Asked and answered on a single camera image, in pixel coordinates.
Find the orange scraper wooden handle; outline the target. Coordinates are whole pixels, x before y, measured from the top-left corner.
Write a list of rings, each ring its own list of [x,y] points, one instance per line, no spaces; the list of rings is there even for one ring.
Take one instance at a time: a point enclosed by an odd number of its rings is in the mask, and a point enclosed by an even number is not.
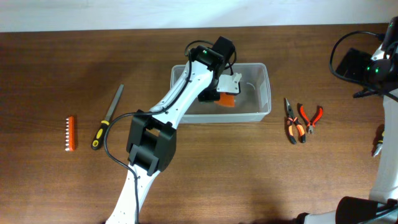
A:
[[[220,93],[220,98],[219,100],[216,100],[215,103],[223,107],[234,108],[235,97],[234,95],[229,95],[227,93]]]

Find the small red cutting pliers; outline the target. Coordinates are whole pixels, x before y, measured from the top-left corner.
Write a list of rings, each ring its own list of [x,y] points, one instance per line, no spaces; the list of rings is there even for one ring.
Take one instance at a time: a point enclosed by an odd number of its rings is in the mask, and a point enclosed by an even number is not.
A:
[[[323,107],[317,106],[317,112],[314,114],[312,119],[309,119],[308,116],[306,115],[303,104],[299,103],[297,108],[298,108],[299,115],[302,117],[302,119],[304,120],[304,123],[307,127],[307,132],[309,134],[313,134],[316,123],[323,116]]]

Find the long nose pliers orange black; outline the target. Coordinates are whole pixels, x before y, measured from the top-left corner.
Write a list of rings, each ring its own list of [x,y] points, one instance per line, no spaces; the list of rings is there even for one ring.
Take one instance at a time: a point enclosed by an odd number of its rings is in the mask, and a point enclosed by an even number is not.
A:
[[[299,133],[299,141],[301,143],[305,143],[306,136],[305,136],[305,130],[304,130],[303,125],[299,121],[298,117],[296,117],[294,115],[294,111],[293,111],[288,99],[284,98],[284,103],[285,103],[285,111],[286,111],[286,115],[287,115],[287,120],[286,120],[287,137],[288,137],[289,141],[292,144],[297,143],[296,139],[294,138],[294,135],[293,135],[293,125],[295,125],[295,127],[297,128],[298,133]]]

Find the file black yellow handle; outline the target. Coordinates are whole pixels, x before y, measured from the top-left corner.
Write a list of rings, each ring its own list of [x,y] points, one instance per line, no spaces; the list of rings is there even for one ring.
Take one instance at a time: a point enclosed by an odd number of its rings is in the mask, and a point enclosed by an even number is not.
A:
[[[124,90],[124,85],[120,84],[120,86],[119,86],[118,90],[116,91],[115,96],[114,96],[114,98],[113,98],[113,100],[112,100],[112,102],[111,102],[111,104],[110,104],[110,106],[108,108],[108,111],[107,111],[104,119],[101,120],[101,124],[100,124],[100,126],[99,126],[97,132],[95,133],[94,138],[93,138],[93,140],[91,142],[91,148],[94,151],[100,149],[102,147],[102,145],[103,145],[105,132],[109,128],[112,115],[113,115],[113,113],[114,113],[114,111],[115,111],[115,109],[116,109],[116,107],[118,105],[118,102],[119,102],[119,99],[120,99],[120,97],[122,95],[123,90]]]

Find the clear plastic container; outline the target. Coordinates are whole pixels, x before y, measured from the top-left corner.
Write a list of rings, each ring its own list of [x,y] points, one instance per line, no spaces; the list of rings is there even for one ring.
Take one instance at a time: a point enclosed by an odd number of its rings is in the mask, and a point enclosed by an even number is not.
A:
[[[239,81],[241,92],[234,97],[233,107],[195,100],[180,122],[193,124],[262,121],[271,112],[271,88],[266,66],[263,63],[236,63],[233,71],[242,75]]]

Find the orange screwdriver bit holder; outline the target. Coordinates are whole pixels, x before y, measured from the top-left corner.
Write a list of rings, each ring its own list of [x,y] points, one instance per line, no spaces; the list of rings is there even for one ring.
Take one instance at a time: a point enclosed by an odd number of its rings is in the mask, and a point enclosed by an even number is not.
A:
[[[74,151],[76,149],[75,144],[75,117],[69,116],[66,119],[65,129],[65,150]]]

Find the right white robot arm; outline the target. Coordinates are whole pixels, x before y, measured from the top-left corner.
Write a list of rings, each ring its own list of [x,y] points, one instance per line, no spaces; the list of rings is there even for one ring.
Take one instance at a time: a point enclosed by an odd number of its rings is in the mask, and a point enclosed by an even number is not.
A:
[[[335,77],[363,87],[355,98],[383,98],[385,123],[373,152],[381,157],[374,186],[367,199],[345,196],[335,210],[301,213],[294,223],[397,223],[397,18],[376,37],[381,44],[373,55],[349,49],[338,68],[329,67]]]

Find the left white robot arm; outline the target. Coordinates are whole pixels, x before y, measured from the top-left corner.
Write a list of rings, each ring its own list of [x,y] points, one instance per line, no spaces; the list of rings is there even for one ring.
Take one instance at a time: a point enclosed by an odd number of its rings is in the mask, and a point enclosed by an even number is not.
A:
[[[116,161],[127,169],[127,177],[107,223],[138,223],[152,183],[174,157],[177,127],[195,100],[232,106],[233,97],[241,92],[241,74],[224,74],[236,61],[231,40],[195,40],[184,54],[188,62],[169,92],[148,112],[128,114],[132,118],[126,146],[128,162]]]

